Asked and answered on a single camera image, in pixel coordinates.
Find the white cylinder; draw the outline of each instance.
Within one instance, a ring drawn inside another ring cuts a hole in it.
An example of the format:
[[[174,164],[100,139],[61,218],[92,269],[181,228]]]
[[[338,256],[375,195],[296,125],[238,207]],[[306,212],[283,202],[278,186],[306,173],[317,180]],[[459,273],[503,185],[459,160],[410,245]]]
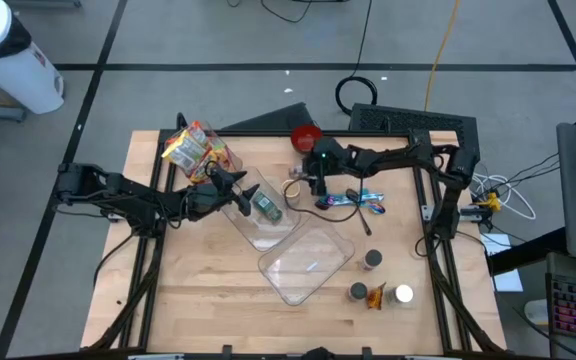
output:
[[[35,114],[64,103],[64,79],[35,43],[22,52],[0,58],[0,88]]]
[[[57,110],[64,103],[64,80],[37,45],[30,42],[20,52],[5,49],[9,35],[12,39],[19,36],[9,34],[13,20],[10,8],[0,0],[0,45],[4,44],[3,49],[0,47],[0,88],[35,114]],[[24,32],[26,41],[30,40],[23,27],[16,29]]]

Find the small can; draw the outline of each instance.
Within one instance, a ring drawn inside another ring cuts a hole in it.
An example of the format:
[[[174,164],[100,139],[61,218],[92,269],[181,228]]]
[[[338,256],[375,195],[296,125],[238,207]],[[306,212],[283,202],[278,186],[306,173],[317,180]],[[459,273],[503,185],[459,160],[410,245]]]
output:
[[[382,256],[378,250],[372,249],[366,253],[364,256],[364,262],[362,267],[366,271],[370,271],[381,264]]]
[[[350,301],[363,300],[368,295],[368,288],[363,283],[356,282],[348,288],[347,295]]]
[[[388,304],[405,304],[412,301],[412,288],[408,285],[399,285],[396,288],[386,291],[384,294]]]

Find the small cup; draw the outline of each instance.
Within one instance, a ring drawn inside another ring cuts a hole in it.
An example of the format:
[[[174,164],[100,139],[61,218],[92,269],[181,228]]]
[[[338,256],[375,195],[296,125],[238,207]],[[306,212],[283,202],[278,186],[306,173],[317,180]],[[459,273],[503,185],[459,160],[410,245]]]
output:
[[[281,184],[281,195],[283,196],[286,188],[293,180],[286,180]],[[299,193],[301,192],[301,187],[299,187],[299,182],[292,184],[288,192],[286,193],[286,199],[290,205],[297,205],[299,203]]]
[[[413,292],[410,286],[399,285],[396,288],[386,291],[384,297],[388,304],[405,304],[412,301]]]
[[[363,300],[368,295],[368,288],[363,283],[356,282],[348,288],[346,295],[350,301]]]
[[[366,271],[371,271],[381,264],[382,256],[378,250],[372,249],[364,256],[362,268]]]

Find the gray floor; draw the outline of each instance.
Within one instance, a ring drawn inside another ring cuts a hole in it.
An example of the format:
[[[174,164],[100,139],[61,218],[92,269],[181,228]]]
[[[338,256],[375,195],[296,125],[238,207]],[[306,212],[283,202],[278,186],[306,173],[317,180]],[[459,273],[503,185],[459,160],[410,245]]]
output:
[[[286,15],[303,4],[268,0]],[[83,1],[83,9],[15,6],[35,42],[54,63],[97,61],[117,0]],[[560,0],[576,39],[576,1]],[[368,2],[313,5],[287,24],[257,0],[230,8],[225,0],[128,0],[110,63],[334,63],[356,60]],[[375,0],[364,62],[431,63],[452,3]],[[574,64],[546,1],[463,0],[444,63]],[[32,246],[56,166],[66,149],[92,72],[63,71],[68,96],[58,111],[23,124],[0,121],[0,330]],[[177,111],[220,128],[304,101],[325,129],[348,117],[333,91],[347,71],[104,72],[75,160],[121,171],[133,130],[174,126]],[[379,103],[422,109],[428,73],[368,71]],[[349,85],[346,102],[369,94]],[[478,119],[482,162],[511,175],[554,153],[555,125],[576,121],[576,72],[439,72],[430,111]],[[536,221],[502,212],[495,223],[533,238],[563,225],[557,173],[522,183]],[[91,278],[107,231],[104,221],[57,216],[9,356],[78,348],[92,292]],[[525,291],[499,302],[510,349],[547,355],[547,344],[508,304],[544,296],[544,266],[520,271]]]

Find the black clamp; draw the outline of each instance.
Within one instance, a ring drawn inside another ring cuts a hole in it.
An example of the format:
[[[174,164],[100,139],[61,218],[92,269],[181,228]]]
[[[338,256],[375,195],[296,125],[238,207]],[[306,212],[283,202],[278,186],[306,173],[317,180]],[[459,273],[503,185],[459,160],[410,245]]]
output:
[[[221,348],[221,360],[232,360],[232,345],[224,345]]]
[[[361,360],[372,360],[372,349],[369,346],[361,348]]]

